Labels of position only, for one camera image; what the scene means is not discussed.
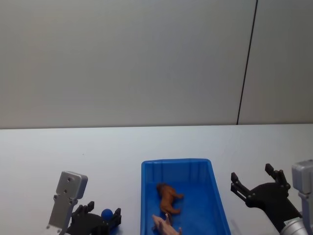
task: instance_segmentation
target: pink toy pig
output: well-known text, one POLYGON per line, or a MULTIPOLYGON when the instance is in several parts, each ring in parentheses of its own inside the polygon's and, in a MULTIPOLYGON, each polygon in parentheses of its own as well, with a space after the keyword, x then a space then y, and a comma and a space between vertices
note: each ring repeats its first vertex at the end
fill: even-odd
POLYGON ((153 229, 157 229, 160 235, 182 235, 181 228, 179 228, 179 232, 175 231, 175 229, 171 226, 170 220, 168 218, 168 214, 165 214, 166 220, 161 217, 152 215, 152 219, 155 223, 153 229))

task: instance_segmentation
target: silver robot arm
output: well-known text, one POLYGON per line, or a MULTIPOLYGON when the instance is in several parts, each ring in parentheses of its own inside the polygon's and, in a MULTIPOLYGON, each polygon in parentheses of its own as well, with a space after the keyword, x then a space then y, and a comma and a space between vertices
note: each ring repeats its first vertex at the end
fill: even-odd
POLYGON ((286 221, 280 235, 313 235, 313 160, 292 166, 292 184, 302 200, 302 218, 286 221))
POLYGON ((73 207, 84 195, 88 177, 70 171, 63 171, 53 196, 54 206, 49 224, 42 235, 65 235, 73 207))

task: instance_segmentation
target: blue plastic bin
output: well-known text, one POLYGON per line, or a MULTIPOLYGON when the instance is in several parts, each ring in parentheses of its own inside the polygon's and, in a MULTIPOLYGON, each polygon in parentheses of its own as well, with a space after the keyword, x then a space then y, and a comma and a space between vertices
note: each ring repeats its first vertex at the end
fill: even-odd
POLYGON ((207 159, 145 161, 141 165, 140 235, 157 235, 152 214, 161 216, 156 185, 167 183, 184 198, 173 207, 173 227, 183 235, 230 235, 229 226, 216 185, 212 164, 207 159))

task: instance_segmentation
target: table surface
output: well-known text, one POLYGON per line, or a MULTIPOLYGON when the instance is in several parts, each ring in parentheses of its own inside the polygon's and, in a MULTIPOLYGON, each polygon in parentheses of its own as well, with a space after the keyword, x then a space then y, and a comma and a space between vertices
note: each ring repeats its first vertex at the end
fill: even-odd
MULTIPOLYGON (((230 174, 253 188, 272 182, 264 171, 271 163, 291 183, 291 165, 312 158, 312 142, 313 124, 0 130, 1 234, 41 234, 61 171, 70 170, 89 178, 79 204, 95 201, 95 213, 120 207, 118 233, 138 235, 141 163, 208 158, 232 234, 277 235, 260 209, 230 191, 230 174)), ((301 209, 294 189, 290 200, 301 209)))

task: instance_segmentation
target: gray wall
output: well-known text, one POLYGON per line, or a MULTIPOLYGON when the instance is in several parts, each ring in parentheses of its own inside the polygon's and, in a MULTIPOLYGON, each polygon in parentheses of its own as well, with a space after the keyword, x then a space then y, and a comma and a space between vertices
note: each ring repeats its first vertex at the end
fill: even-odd
POLYGON ((0 128, 235 124, 251 0, 0 1, 0 128))
POLYGON ((313 122, 313 1, 260 0, 240 124, 313 122))
MULTIPOLYGON (((0 1, 0 128, 236 124, 253 0, 0 1)), ((313 3, 259 0, 239 124, 313 120, 313 3)))

